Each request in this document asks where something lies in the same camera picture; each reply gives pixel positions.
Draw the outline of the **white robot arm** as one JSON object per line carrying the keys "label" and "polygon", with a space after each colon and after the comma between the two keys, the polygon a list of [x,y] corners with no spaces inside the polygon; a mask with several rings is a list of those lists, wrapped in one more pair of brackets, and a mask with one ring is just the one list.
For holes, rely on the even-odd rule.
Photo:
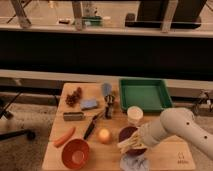
{"label": "white robot arm", "polygon": [[201,128],[195,122],[193,112],[187,108],[165,109],[156,119],[142,124],[135,135],[136,142],[147,147],[154,147],[176,135],[213,160],[213,134]]}

